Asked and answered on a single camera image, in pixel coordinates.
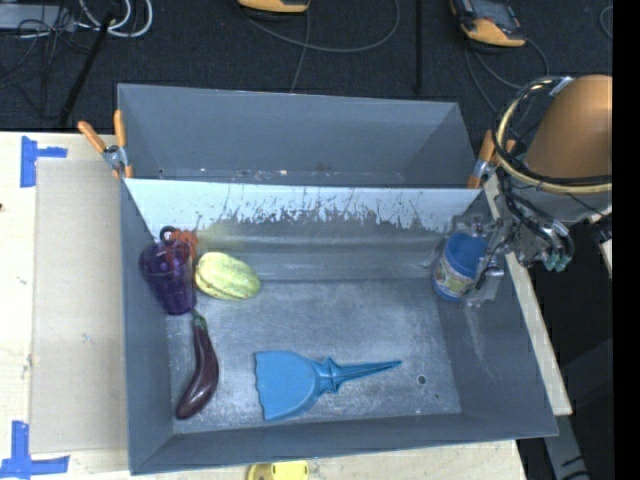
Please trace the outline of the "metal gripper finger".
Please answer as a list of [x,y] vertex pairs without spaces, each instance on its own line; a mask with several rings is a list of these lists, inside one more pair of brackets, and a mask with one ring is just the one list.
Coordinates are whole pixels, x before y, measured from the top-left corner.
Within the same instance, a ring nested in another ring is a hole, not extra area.
[[466,295],[466,306],[479,308],[486,301],[493,301],[504,279],[504,266],[499,256],[488,254],[478,266],[476,277]]
[[482,214],[455,216],[452,220],[452,231],[472,238],[481,238],[487,242],[495,230],[495,220]]

